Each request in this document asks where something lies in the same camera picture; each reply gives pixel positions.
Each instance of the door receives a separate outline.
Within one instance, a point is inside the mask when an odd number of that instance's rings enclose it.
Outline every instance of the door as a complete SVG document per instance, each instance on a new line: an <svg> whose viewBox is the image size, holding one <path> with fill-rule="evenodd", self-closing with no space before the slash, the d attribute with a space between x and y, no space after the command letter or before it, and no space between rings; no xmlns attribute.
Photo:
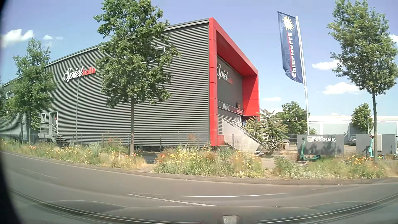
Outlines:
<svg viewBox="0 0 398 224"><path fill-rule="evenodd" d="M242 116L235 115L235 123L239 126L242 126Z"/></svg>
<svg viewBox="0 0 398 224"><path fill-rule="evenodd" d="M50 134L56 135L58 133L58 112L50 113Z"/></svg>

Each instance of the spielhalle flag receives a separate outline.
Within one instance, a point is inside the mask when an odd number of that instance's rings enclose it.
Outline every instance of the spielhalle flag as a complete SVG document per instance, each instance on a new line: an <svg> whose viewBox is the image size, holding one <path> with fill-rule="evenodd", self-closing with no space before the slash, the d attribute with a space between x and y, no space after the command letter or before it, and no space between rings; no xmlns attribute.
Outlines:
<svg viewBox="0 0 398 224"><path fill-rule="evenodd" d="M278 12L278 23L281 36L283 70L290 79L298 83L304 83L296 18Z"/></svg>

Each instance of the gray sign board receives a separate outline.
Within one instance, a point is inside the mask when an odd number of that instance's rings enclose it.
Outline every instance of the gray sign board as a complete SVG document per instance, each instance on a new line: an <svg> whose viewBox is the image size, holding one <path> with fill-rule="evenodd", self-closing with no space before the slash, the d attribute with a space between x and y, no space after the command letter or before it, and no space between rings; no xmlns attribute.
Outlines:
<svg viewBox="0 0 398 224"><path fill-rule="evenodd" d="M344 135L297 135L299 154L304 141L304 154L306 155L344 154Z"/></svg>
<svg viewBox="0 0 398 224"><path fill-rule="evenodd" d="M355 135L356 136L356 152L364 155L369 150L371 145L371 138L369 135ZM394 154L396 145L395 135L377 135L377 153L378 154Z"/></svg>

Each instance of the weeds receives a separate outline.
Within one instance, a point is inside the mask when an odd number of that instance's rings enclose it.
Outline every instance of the weeds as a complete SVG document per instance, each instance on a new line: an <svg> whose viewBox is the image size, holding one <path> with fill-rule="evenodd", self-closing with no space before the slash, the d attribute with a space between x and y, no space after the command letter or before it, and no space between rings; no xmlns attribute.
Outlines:
<svg viewBox="0 0 398 224"><path fill-rule="evenodd" d="M109 140L105 146L91 143L86 147L73 146L60 148L54 144L21 144L19 142L1 140L2 149L5 151L33 155L47 159L70 161L89 165L105 167L140 169L146 166L145 159L141 155L126 155L126 149L118 142Z"/></svg>
<svg viewBox="0 0 398 224"><path fill-rule="evenodd" d="M156 159L155 171L204 176L263 177L260 158L229 147L217 152L210 147L178 146L166 149Z"/></svg>
<svg viewBox="0 0 398 224"><path fill-rule="evenodd" d="M283 157L275 159L273 173L287 179L357 179L398 176L396 161L380 160L377 166L362 156L321 158L299 165Z"/></svg>

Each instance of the gray corrugated metal facade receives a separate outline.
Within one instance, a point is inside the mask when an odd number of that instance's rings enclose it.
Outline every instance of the gray corrugated metal facade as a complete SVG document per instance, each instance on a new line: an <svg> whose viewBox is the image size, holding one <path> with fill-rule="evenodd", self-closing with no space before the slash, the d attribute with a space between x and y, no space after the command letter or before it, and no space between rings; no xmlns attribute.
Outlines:
<svg viewBox="0 0 398 224"><path fill-rule="evenodd" d="M11 85L6 84L3 87L4 92L11 91ZM27 116L16 116L14 119L8 120L5 117L0 118L0 138L28 140Z"/></svg>
<svg viewBox="0 0 398 224"><path fill-rule="evenodd" d="M135 105L135 145L177 145L195 135L200 144L209 141L209 23L198 20L170 26L166 29L170 42L181 53L166 71L172 73L167 90L172 97L156 105ZM57 88L52 92L52 108L46 114L46 127L52 113L57 112L58 132L71 143L88 144L102 141L103 136L122 139L128 144L130 134L130 105L114 109L106 106L101 93L101 77L96 74L71 79L63 76L68 68L74 71L84 66L95 68L95 59L103 55L97 47L77 52L47 66L53 71ZM0 132L20 133L20 121L12 125L1 122Z"/></svg>

